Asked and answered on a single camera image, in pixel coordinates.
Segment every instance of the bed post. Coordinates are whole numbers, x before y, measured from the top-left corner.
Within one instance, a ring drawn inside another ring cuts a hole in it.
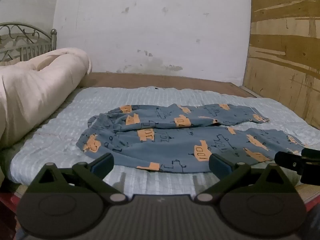
[[[57,49],[57,30],[56,29],[52,29],[50,34],[51,34],[52,50],[56,50]]]

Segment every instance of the white wall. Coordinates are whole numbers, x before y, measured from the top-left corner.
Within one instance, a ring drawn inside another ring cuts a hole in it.
[[[0,22],[22,22],[46,32],[53,26],[57,0],[0,0]]]
[[[241,85],[251,0],[57,0],[58,48],[94,72],[180,75]]]

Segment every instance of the bed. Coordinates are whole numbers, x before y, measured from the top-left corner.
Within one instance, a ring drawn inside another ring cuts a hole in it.
[[[13,33],[14,28],[20,33]],[[1,33],[4,29],[9,32],[7,36]],[[56,38],[55,30],[49,35],[26,24],[0,24],[0,55],[1,53],[4,55],[1,61],[15,59],[25,61],[52,51],[56,49]],[[25,44],[18,44],[19,41],[25,41]],[[235,129],[283,130],[296,136],[309,147],[320,149],[319,130],[309,126],[280,103],[269,98],[255,98],[231,83],[134,73],[90,73],[46,121],[14,146],[0,152],[0,166],[11,182],[28,186],[47,162],[54,162],[58,167],[66,168],[80,161],[92,161],[76,147],[76,142],[87,128],[87,121],[92,116],[122,105],[169,106],[174,103],[185,106],[228,103],[255,107],[271,121],[264,124],[243,123],[236,125]],[[261,168],[265,166],[266,163],[256,165]],[[294,185],[300,184],[300,178],[295,172],[284,171]],[[194,196],[219,180],[212,173],[149,172],[115,166],[104,181],[128,196],[133,194]],[[305,194],[304,198],[307,200],[310,194]]]

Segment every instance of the mattress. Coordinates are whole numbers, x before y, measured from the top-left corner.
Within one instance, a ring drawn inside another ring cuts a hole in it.
[[[269,98],[241,98],[221,95],[212,91],[162,89],[155,87],[86,88],[72,92],[60,108],[40,127],[31,131],[12,148],[0,152],[0,166],[7,177],[15,182],[29,185],[42,166],[54,162],[58,168],[92,159],[76,146],[81,133],[87,128],[90,117],[108,112],[122,105],[171,104],[200,106],[207,104],[233,104],[255,107],[270,122],[252,122],[233,126],[234,129],[276,129],[296,136],[310,148],[320,149],[320,131],[309,126],[294,112]],[[255,167],[263,168],[266,163]],[[294,185],[299,176],[284,169]],[[114,166],[104,181],[128,196],[133,194],[191,194],[194,196],[218,182],[212,173],[161,173],[148,172],[124,166]]]

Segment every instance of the wooden wall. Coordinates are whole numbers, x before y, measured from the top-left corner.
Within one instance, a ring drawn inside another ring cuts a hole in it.
[[[320,0],[252,0],[244,86],[320,129]]]

